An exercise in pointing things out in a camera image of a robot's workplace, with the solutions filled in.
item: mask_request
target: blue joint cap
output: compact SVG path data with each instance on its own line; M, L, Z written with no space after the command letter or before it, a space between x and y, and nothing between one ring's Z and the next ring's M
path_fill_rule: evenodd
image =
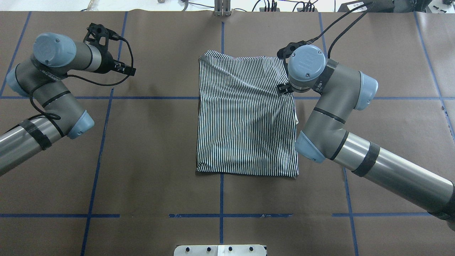
M26 93L24 91L24 89L22 89L22 87L20 87L19 82L17 81L16 69L17 69L17 65L8 74L6 74L6 83L10 86L10 88L13 91L18 93L19 95L21 95L23 97L28 97L29 94Z
M355 105L354 109L364 110L366 107L368 107L368 105L376 95L378 87L379 84L378 81L376 81L376 79L371 78L360 72L360 93L359 99L357 100L357 105Z
M49 67L63 67L74 60L76 44L74 41L60 34L43 33L33 44L33 54L42 64Z
M91 116L85 110L71 131L68 133L68 137L70 139L76 139L86 131L90 130L94 125L95 121L93 121Z
M309 138L300 131L300 135L295 141L295 150L302 156L316 162L322 163L325 160L325 156L316 148L316 146L309 140Z
M300 82L308 82L318 78L326 64L321 49L314 45L301 46L289 57L289 76Z

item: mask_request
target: metal plate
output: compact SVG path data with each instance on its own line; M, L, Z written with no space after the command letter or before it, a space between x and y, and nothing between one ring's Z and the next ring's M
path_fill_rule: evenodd
M198 245L177 246L174 256L267 256L262 245Z

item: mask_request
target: black velcro strap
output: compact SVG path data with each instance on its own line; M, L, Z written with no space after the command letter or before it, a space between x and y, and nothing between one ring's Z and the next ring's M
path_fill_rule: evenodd
M452 192L452 197L447 204L445 204L439 211L428 213L441 220L455 221L455 187Z
M317 112L319 112L319 113L322 113L322 114L324 114L324 115L326 115L326 116L329 116L329 117L331 117L331 118L337 120L338 122L340 122L340 123L342 123L342 124L345 124L345 123L346 123L346 121L345 121L344 119L342 119L341 117L335 116L334 114L332 114L332 113L330 113L330 112L327 112L327 111L325 111L325 110L323 110L323 109L314 108L313 110L314 110L314 111L317 111Z
M316 83L313 85L313 90L322 95L322 91L325 88L325 85L329 81L330 77L335 71L338 62L329 59L327 65L325 66L324 70L322 71L321 75L316 80Z
M43 150L46 150L52 146L52 143L49 140L49 138L46 135L44 135L40 131L40 129L30 120L26 119L22 121L19 125L22 128L24 128L25 131L27 131L28 134L30 134L36 140L36 142L41 146Z
M379 151L381 147L370 142L370 147L368 149L367 154L365 155L364 160L362 163L353 171L353 173L359 177L365 176L376 163L376 159L378 159Z
M45 103L43 103L43 105L42 105L43 108L45 108L47 105L49 105L49 104L50 104L51 102L53 102L54 100L56 100L56 99L62 97L63 95L66 95L66 94L68 94L68 93L71 93L71 92L70 92L70 91L64 91L64 92L61 92L61 93L55 95L54 97L50 98L48 101L46 101Z

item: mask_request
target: black cable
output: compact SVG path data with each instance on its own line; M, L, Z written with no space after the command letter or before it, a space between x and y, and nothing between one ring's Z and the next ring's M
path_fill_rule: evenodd
M128 50L130 52L130 56L131 56L131 69L133 69L133 63L134 63L134 58L133 58L133 52L131 51L131 46L130 46L130 43L125 39L125 38L120 38L120 40L124 41L126 43L126 45L128 46ZM89 82L89 83L92 83L92 84L96 84L96 85L100 85L100 86L114 86L114 85L117 85L117 84L121 84L123 83L128 77L130 77L130 74L126 75L126 77L124 77L122 80L120 80L119 82L116 82L116 83L112 83L112 84L104 84L104 83L98 83L98 82L94 82L94 81L91 81L87 78L84 78L84 77L80 77L80 76L76 76L76 75L68 75L68 77L75 77L75 78L79 78L81 80L84 80L86 82Z
M300 4L300 3L302 3L302 4L303 4L303 7L305 8L305 3L302 2L302 1L299 1L299 2L297 2L297 3L294 5L294 8L292 9L292 12L295 11L295 7L297 7L297 5Z
M329 51L327 52L327 58L330 59L330 53L332 52L332 48L334 47L335 43L338 41L338 39L340 39L346 32L348 32L348 30L353 27L360 19L363 18L363 16L365 16L369 10L371 10L371 8L373 8L374 6L374 2L370 2L370 3L367 3L365 5L369 5L369 4L373 4L370 8L367 8L366 11L364 11L362 13L362 15L360 15L357 19L355 19L345 30L343 30L343 32L341 32L336 38L335 40L332 42L332 44L330 45L330 48L329 48Z
M308 3L303 7L303 9L307 11L310 8L310 5L312 5L311 0L308 0Z
M42 114L37 114L37 115L34 115L33 117L29 117L27 118L29 121L35 119L35 118L38 118L38 117L42 117L43 115ZM14 128L17 128L19 127L19 124L15 125L13 128L9 129L8 131L6 131L5 133L9 132L9 131L12 131Z
M337 18L334 22L332 22L319 36L313 38L313 39L310 39L306 42L307 45L309 44L312 44L314 43L317 39L319 39L325 32L327 32L327 30L329 30L329 28L331 28L333 25L335 25L335 23L337 23L338 21L340 21L341 19L343 19L344 17L346 17L347 15L349 15L351 12L355 11L355 10L358 10L364 6L367 6L367 5L370 5L374 2L369 2L369 3L366 3L366 4L363 4L363 5L359 5L357 7L355 7L354 9L348 11L348 12L345 12L343 15L341 15L339 18Z
M182 10L182 11L186 11L187 8L188 8L188 0L182 0L182 2L185 3L185 7L183 7L183 10Z
M256 6L258 5L258 3L259 3L260 1L261 1L261 0L258 0L258 1L256 2L256 4L254 4L253 10L251 10L251 11L254 11L254 8L256 8Z
M196 4L196 3L192 3L192 2L188 2L188 3L191 4L191 5L200 5L200 6L204 6L204 7L207 7L207 8L215 8L214 6L201 5L201 4Z
M54 119L54 120L60 120L61 117L57 114L54 114L54 113L46 113L44 111L42 111L36 104L35 102L33 101L33 93L35 93L36 90L38 90L39 88L41 88L43 85L45 84L48 84L49 82L45 82L45 83L42 83L40 85L38 85L37 87L33 88L31 91L30 91L30 94L29 94L29 100L30 100L30 103L32 105L32 107L34 109L36 109L41 115L47 117L47 118L50 118L50 119Z

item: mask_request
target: black and white striped fabric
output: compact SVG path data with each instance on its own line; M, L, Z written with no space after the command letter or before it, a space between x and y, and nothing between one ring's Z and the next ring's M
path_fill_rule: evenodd
M282 62L208 51L199 65L197 170L297 177L294 98L275 90Z

